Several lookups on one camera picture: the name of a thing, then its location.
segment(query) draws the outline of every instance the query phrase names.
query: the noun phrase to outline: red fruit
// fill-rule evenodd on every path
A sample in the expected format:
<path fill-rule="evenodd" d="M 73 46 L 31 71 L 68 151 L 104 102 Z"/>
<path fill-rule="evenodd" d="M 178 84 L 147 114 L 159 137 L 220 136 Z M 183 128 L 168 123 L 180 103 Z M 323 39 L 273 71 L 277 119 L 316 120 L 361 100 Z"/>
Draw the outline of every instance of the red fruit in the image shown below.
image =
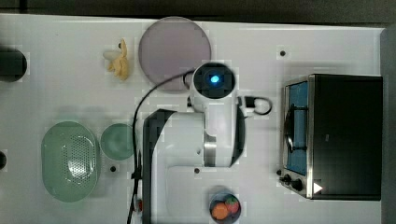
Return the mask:
<path fill-rule="evenodd" d="M 235 214 L 239 210 L 239 202 L 235 197 L 227 199 L 227 201 L 225 201 L 225 205 L 227 206 L 227 209 L 231 212 L 231 214 Z"/>

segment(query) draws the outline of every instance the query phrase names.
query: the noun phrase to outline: green colander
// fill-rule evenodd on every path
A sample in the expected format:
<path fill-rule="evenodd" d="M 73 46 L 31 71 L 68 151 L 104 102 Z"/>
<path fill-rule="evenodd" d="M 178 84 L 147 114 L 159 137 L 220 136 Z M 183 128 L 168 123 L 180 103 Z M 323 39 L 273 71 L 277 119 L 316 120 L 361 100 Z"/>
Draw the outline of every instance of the green colander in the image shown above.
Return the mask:
<path fill-rule="evenodd" d="M 44 185 L 54 198 L 73 203 L 88 196 L 100 174 L 100 150 L 94 135 L 77 122 L 51 127 L 41 143 Z"/>

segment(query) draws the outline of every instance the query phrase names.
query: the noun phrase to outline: oven door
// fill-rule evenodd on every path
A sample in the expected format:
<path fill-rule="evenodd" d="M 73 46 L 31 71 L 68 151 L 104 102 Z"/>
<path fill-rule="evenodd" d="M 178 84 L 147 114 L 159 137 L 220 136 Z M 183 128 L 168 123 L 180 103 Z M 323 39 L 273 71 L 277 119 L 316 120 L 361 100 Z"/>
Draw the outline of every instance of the oven door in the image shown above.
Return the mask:
<path fill-rule="evenodd" d="M 284 123 L 284 167 L 306 176 L 308 82 L 287 86 Z"/>

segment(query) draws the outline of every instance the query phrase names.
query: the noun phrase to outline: toaster oven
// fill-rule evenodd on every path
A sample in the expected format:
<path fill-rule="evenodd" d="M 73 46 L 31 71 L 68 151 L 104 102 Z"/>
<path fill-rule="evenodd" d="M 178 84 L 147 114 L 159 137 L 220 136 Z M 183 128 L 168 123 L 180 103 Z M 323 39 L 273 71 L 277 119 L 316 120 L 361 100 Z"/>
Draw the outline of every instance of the toaster oven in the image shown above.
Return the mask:
<path fill-rule="evenodd" d="M 379 201 L 382 77 L 311 75 L 282 99 L 281 184 L 308 199 Z"/>

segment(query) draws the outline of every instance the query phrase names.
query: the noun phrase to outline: round plate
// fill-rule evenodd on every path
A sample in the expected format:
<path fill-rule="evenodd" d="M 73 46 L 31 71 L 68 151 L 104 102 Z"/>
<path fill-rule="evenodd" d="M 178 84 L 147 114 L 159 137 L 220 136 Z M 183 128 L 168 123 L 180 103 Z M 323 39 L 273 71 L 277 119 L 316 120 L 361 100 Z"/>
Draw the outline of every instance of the round plate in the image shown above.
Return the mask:
<path fill-rule="evenodd" d="M 54 198 L 72 203 L 88 196 L 100 173 L 93 134 L 73 121 L 50 128 L 41 143 L 44 185 Z"/>
<path fill-rule="evenodd" d="M 102 151 L 110 159 L 123 161 L 134 155 L 132 146 L 132 128 L 126 124 L 110 125 L 100 139 Z"/>
<path fill-rule="evenodd" d="M 210 61 L 211 48 L 205 32 L 195 22 L 167 17 L 152 24 L 139 44 L 139 62 L 154 84 Z M 164 84 L 161 90 L 184 91 L 182 78 Z"/>

